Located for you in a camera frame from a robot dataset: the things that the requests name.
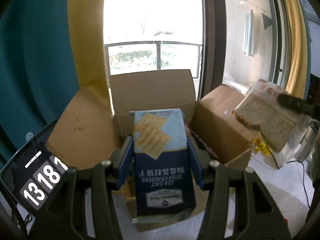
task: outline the silver bolt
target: silver bolt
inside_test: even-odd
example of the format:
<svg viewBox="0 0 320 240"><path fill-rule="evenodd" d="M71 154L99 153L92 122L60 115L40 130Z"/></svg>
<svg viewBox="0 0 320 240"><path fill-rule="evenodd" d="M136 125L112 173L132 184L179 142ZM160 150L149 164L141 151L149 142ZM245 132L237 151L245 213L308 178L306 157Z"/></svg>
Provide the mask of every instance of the silver bolt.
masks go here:
<svg viewBox="0 0 320 240"><path fill-rule="evenodd" d="M209 162L210 166L213 166L213 167L218 167L219 166L219 162L217 160L212 160Z"/></svg>
<svg viewBox="0 0 320 240"><path fill-rule="evenodd" d="M73 174L76 172L76 169L74 167L70 167L69 169L67 169L67 173L69 174Z"/></svg>
<svg viewBox="0 0 320 240"><path fill-rule="evenodd" d="M103 160L103 161L101 161L101 165L105 166L105 167L110 166L111 165L111 161L110 160Z"/></svg>
<svg viewBox="0 0 320 240"><path fill-rule="evenodd" d="M253 172L254 172L253 168L251 168L251 167L249 167L249 166L247 166L244 170L245 170L247 173L253 173Z"/></svg>

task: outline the metal railing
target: metal railing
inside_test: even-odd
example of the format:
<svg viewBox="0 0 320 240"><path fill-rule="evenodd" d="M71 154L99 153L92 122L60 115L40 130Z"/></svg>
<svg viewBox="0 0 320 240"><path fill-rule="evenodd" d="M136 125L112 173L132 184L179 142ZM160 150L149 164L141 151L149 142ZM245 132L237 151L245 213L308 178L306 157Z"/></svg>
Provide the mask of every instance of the metal railing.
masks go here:
<svg viewBox="0 0 320 240"><path fill-rule="evenodd" d="M161 70L161 44L197 46L198 47L197 70L196 70L196 76L193 76L193 79L198 79L199 78L199 65L200 65L200 60L201 60L201 47L202 47L202 44L189 43L189 42L179 42L179 41L126 41L126 42L105 44L104 46L105 46L105 49L107 49L109 47L135 45L135 44L156 44L156 53L157 53L156 65L157 65L157 70Z"/></svg>

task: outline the cardboard box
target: cardboard box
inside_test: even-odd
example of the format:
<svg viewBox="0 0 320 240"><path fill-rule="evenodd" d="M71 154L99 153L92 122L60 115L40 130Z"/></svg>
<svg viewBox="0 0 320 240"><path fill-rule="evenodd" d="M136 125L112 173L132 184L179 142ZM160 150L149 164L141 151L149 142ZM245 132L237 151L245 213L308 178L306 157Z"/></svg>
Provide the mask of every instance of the cardboard box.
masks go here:
<svg viewBox="0 0 320 240"><path fill-rule="evenodd" d="M180 108L185 122L217 153L222 163L239 169L247 166L248 146L255 134L231 114L244 98L239 92L221 85L196 102L190 70L114 75L110 77L110 84L115 110L113 119L93 94L81 88L53 129L46 146L67 165L86 169L108 159L120 147L119 140L133 133L133 117L129 111ZM134 188L126 183L120 191L134 218ZM192 216L205 209L208 192L196 186L195 195L197 206ZM145 231L176 222L140 224L137 228Z"/></svg>

